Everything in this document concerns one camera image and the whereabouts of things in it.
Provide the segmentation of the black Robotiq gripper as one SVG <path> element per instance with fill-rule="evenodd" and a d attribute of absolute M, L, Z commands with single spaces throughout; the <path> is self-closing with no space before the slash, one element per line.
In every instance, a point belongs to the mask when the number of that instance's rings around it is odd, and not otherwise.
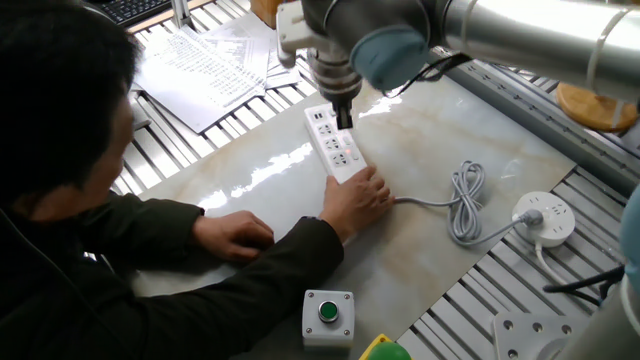
<path fill-rule="evenodd" d="M 351 129 L 353 119 L 351 115 L 351 102 L 360 93 L 361 83 L 319 83 L 319 92 L 324 99 L 336 104 L 336 124 L 338 129 Z"/>

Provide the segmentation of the person's left hand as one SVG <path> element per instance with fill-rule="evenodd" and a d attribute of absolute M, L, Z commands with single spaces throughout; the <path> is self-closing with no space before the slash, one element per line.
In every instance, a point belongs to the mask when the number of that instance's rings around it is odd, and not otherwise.
<path fill-rule="evenodd" d="M 200 216 L 192 227 L 195 245 L 230 262 L 248 263 L 275 243 L 273 230 L 249 211 Z"/>

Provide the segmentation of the person's right hand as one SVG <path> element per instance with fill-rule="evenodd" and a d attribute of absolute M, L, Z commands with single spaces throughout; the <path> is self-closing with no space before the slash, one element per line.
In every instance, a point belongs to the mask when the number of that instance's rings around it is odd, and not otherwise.
<path fill-rule="evenodd" d="M 343 183 L 326 178 L 323 210 L 327 222 L 342 243 L 379 220 L 395 204 L 395 197 L 377 168 L 368 166 Z"/>

